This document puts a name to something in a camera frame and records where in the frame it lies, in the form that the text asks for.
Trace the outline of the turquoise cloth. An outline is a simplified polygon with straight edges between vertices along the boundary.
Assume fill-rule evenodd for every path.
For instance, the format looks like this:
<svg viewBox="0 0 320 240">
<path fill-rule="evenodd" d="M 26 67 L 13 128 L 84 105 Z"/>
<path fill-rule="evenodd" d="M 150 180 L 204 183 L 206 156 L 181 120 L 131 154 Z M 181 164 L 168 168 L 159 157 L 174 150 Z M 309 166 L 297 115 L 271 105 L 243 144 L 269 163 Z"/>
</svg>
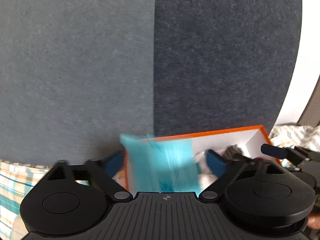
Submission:
<svg viewBox="0 0 320 240">
<path fill-rule="evenodd" d="M 191 139 L 157 141 L 122 134 L 135 192 L 200 193 Z"/>
</svg>

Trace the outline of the white fluffy plush toy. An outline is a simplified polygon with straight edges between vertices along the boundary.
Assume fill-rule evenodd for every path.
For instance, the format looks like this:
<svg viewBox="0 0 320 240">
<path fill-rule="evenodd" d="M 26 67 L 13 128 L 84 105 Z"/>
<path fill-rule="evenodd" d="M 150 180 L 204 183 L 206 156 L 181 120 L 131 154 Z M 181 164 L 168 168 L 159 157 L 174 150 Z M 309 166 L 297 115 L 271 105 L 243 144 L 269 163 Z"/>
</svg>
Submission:
<svg viewBox="0 0 320 240">
<path fill-rule="evenodd" d="M 194 155 L 195 164 L 197 167 L 200 189 L 204 190 L 217 180 L 217 176 L 212 174 L 207 166 L 205 152 L 198 152 Z"/>
</svg>

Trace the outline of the steel wool scrubber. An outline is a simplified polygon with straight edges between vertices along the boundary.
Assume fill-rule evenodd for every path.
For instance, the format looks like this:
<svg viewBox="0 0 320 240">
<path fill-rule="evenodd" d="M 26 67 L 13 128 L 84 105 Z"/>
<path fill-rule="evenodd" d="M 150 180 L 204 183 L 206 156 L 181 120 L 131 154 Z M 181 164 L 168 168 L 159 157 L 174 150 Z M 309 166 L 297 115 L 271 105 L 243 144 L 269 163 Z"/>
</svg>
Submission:
<svg viewBox="0 0 320 240">
<path fill-rule="evenodd" d="M 238 147 L 238 145 L 228 146 L 223 153 L 223 157 L 227 160 L 231 160 L 242 155 L 243 155 L 243 151 L 241 148 Z"/>
</svg>

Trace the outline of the plaid bed sheet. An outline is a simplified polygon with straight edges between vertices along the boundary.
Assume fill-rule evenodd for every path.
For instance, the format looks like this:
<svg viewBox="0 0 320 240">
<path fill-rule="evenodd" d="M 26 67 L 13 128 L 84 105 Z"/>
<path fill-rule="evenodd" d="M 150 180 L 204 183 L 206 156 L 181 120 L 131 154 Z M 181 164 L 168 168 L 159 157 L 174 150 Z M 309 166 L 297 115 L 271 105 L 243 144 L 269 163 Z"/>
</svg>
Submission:
<svg viewBox="0 0 320 240">
<path fill-rule="evenodd" d="M 1 239 L 10 239 L 23 198 L 49 170 L 49 166 L 1 160 Z"/>
</svg>

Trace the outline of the gray padded headboard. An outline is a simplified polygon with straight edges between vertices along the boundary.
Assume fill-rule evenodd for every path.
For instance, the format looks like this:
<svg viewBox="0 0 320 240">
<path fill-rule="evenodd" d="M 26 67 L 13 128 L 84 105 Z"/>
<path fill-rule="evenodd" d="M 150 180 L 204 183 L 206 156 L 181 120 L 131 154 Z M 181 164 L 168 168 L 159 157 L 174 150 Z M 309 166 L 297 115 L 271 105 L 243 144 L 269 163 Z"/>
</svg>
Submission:
<svg viewBox="0 0 320 240">
<path fill-rule="evenodd" d="M 1 158 L 77 164 L 122 133 L 270 131 L 301 25 L 302 0 L 1 0 Z"/>
</svg>

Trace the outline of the orange cardboard box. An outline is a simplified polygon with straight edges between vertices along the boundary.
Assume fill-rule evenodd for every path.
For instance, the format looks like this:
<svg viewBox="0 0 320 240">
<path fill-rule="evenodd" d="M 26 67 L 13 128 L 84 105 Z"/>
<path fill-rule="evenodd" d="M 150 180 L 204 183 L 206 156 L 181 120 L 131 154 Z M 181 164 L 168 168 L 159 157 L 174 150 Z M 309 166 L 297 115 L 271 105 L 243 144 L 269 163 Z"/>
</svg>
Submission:
<svg viewBox="0 0 320 240">
<path fill-rule="evenodd" d="M 213 150 L 219 155 L 223 155 L 226 148 L 230 145 L 238 145 L 242 149 L 243 155 L 250 158 L 265 158 L 269 157 L 263 155 L 260 148 L 262 144 L 270 144 L 268 133 L 264 126 L 248 126 L 232 129 L 224 129 L 218 131 L 190 133 L 182 135 L 173 135 L 167 137 L 154 137 L 157 141 L 165 140 L 182 140 L 191 139 L 194 155 L 198 152 L 206 152 L 206 150 Z M 126 188 L 132 193 L 136 194 L 133 190 L 133 180 L 131 178 L 131 168 L 129 165 L 129 158 L 126 152 L 125 157 L 125 179 Z"/>
</svg>

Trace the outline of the brown door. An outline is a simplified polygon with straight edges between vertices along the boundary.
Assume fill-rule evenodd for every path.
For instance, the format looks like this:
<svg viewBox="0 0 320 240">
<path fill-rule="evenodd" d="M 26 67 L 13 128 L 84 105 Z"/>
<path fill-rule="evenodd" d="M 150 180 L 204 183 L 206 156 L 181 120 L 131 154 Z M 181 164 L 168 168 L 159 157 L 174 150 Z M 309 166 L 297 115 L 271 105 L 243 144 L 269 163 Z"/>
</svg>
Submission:
<svg viewBox="0 0 320 240">
<path fill-rule="evenodd" d="M 316 127 L 320 120 L 320 77 L 297 124 Z"/>
</svg>

